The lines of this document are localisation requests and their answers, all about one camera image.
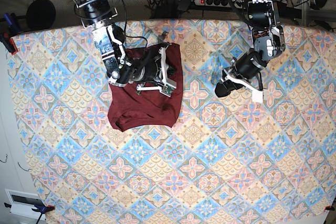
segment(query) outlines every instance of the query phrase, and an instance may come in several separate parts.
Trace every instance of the white bracket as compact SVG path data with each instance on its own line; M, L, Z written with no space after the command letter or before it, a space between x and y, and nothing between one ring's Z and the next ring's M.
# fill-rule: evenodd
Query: white bracket
M159 54L161 54L161 73L159 76L162 76L163 87L161 86L153 86L153 87L144 87L141 84L137 85L137 91L150 91L150 90L159 90L160 93L166 95L167 97L171 97L172 91L176 89L176 82L168 78L167 69L169 65L166 64L166 50L161 47L159 49Z
M264 92L262 90L260 91L256 88L252 87L251 84L248 83L245 80L237 79L237 78L233 77L231 74L229 74L226 71L226 69L224 69L224 72L226 73L226 77L225 77L226 80L230 80L234 83L241 84L241 85L247 87L249 90L252 91L252 101L253 102L258 102L258 103L263 103L264 102Z

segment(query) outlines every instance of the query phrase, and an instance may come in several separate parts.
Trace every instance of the black cable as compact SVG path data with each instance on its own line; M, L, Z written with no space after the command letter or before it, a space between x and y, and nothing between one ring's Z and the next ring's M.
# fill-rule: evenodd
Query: black cable
M293 7L298 7L298 6L300 6L300 5L303 5L304 3L308 2L308 1L310 1L310 0L306 0L306 1L303 1L303 2L301 2L301 3L297 4L297 5L295 5L295 4L293 3L293 0L290 0L290 2L292 3L292 6L293 6Z
M1 163L7 163L7 159L8 159L8 155L6 154L6 160L5 161L0 160L0 162Z
M148 40L143 37L143 36L128 36L126 35L126 27L127 27L127 10L126 10L126 4L124 2L124 0L121 0L121 3L122 3L122 6L124 8L124 13L125 13L125 25L124 25L124 35L125 37L128 37L128 38L140 38L140 39L144 39L146 41L146 45L145 45L145 48L147 48L147 45L148 45Z
M25 172L30 172L32 169L28 169L28 170L26 170L26 169L24 169L24 168L22 168L21 166L20 166L20 163L19 162L17 162L17 164L19 165L19 167L22 169L22 170L24 170Z
M38 224L38 223L39 223L39 221L40 221L42 215L43 215L43 214L41 213L41 214L40 214L40 217L38 217L37 222L36 222L35 224Z
M111 6L110 8L114 8L114 7L116 7L116 6L120 3L120 1L121 1L121 0L117 0L117 1L115 2L115 4L114 4L113 6ZM104 12L104 13L102 13L102 14L96 16L96 17L90 18L90 17L84 17L84 16L79 15L79 14L77 13L76 10L77 10L77 7L76 7L76 5L74 4L74 6L73 6L74 14L75 14L77 17L79 17L79 18L81 18L81 19L84 19L84 20L94 20L94 19L103 17L103 16L107 15L109 12L111 12L111 10L109 9L109 10L107 10L106 12Z

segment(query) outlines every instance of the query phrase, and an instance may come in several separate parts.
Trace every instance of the power strip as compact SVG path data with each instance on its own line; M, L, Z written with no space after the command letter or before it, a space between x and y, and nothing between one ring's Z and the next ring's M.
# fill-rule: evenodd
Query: power strip
M194 3L199 6L230 7L227 0L194 0ZM235 6L242 9L243 1L237 0Z

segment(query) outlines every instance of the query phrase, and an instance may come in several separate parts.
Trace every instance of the red fabric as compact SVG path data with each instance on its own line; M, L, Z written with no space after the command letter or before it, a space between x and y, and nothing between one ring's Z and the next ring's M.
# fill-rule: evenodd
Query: red fabric
M144 48L128 51L128 56L141 58ZM180 46L171 44L166 50L166 57L176 68L170 79L176 81L176 89L169 98L158 90L136 93L138 83L128 84L124 88L112 86L112 103L108 118L112 127L122 132L141 125L166 125L172 127L180 114L183 95L183 73Z

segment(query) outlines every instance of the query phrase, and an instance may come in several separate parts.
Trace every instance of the table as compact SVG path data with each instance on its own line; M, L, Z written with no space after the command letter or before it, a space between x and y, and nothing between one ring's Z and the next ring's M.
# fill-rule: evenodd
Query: table
M184 95L172 129L109 125L112 94L90 29L19 35L7 55L18 130L48 223L276 223L324 213L336 195L336 40L285 26L262 72L267 97L214 95L251 46L237 21L129 22L181 45ZM128 48L144 46L128 39Z

